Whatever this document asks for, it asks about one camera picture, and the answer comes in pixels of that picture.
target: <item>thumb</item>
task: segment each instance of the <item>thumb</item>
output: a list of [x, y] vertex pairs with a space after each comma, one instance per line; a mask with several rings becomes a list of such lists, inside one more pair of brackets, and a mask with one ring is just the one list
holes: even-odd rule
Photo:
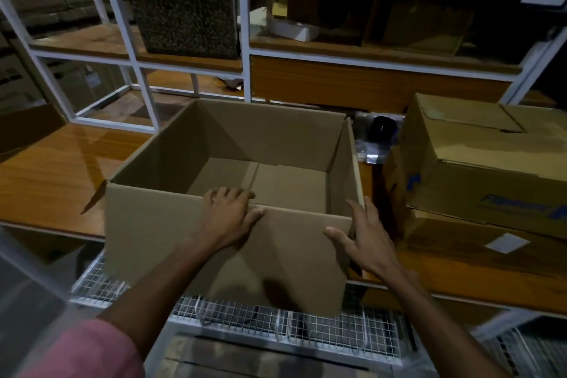
[[246, 231], [249, 231], [264, 215], [266, 215], [264, 208], [255, 208], [247, 213], [243, 220], [243, 226], [246, 228]]
[[328, 238], [337, 241], [339, 244], [347, 247], [354, 243], [354, 241], [345, 235], [345, 232], [341, 229], [337, 229], [336, 227], [325, 227], [325, 234]]

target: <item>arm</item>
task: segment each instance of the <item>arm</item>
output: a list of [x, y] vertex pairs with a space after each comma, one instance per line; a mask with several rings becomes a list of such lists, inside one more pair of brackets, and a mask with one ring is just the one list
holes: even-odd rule
[[384, 281], [419, 333], [439, 375], [509, 377], [478, 342], [437, 305], [421, 286], [417, 274], [402, 266], [370, 198], [365, 197], [366, 210], [358, 203], [347, 202], [353, 210], [356, 240], [333, 227], [325, 229], [325, 234], [342, 244], [358, 266]]
[[245, 237], [264, 215], [261, 208], [246, 214], [248, 200], [254, 197], [249, 191], [224, 187], [205, 194], [202, 224], [197, 233], [188, 236], [98, 318], [128, 335], [145, 359], [175, 303], [205, 262], [218, 250]]

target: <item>hand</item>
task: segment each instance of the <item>hand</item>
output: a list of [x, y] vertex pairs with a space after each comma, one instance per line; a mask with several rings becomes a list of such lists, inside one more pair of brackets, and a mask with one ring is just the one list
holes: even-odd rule
[[266, 210], [256, 208], [247, 213], [248, 201], [256, 195], [241, 188], [221, 187], [209, 190], [203, 196], [199, 236], [214, 251], [233, 245], [245, 237]]
[[353, 210], [356, 240], [335, 227], [327, 227], [325, 234], [342, 244], [346, 253], [361, 269], [384, 282], [393, 274], [404, 274], [405, 270], [397, 259], [393, 242], [384, 230], [372, 200], [368, 196], [364, 197], [366, 210], [354, 201], [347, 199], [346, 202]]

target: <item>speckled panel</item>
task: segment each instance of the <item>speckled panel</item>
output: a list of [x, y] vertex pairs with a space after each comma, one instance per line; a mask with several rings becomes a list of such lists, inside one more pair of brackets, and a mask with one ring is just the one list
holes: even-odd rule
[[146, 50], [237, 59], [235, 0], [129, 0]]

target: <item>pink shirt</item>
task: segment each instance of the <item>pink shirt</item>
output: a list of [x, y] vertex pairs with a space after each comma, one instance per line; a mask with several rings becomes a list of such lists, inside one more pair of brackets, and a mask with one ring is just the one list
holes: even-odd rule
[[144, 378], [132, 340], [112, 324], [89, 320], [63, 333], [19, 378]]

